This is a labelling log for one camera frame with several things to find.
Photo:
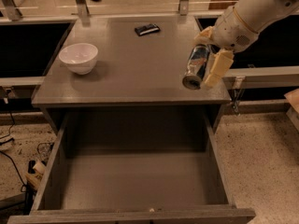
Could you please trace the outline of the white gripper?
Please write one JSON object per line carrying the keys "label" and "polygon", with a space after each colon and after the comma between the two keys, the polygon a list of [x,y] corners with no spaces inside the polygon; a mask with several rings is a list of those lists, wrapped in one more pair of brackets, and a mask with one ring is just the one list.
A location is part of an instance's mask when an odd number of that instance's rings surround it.
{"label": "white gripper", "polygon": [[214,26],[208,26],[195,38],[194,44],[214,44],[221,50],[214,55],[214,62],[204,80],[212,88],[216,86],[234,62],[234,53],[239,53],[251,46],[259,37],[252,32],[237,14],[233,6],[228,7],[219,16]]}

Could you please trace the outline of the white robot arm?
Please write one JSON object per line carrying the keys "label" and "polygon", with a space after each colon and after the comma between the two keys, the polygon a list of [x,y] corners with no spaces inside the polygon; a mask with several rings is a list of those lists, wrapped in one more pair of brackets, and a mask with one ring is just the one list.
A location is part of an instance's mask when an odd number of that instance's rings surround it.
{"label": "white robot arm", "polygon": [[250,47],[269,25],[299,8],[299,0],[238,0],[194,39],[195,44],[214,45],[220,50],[206,74],[204,84],[216,86],[234,62],[236,53]]}

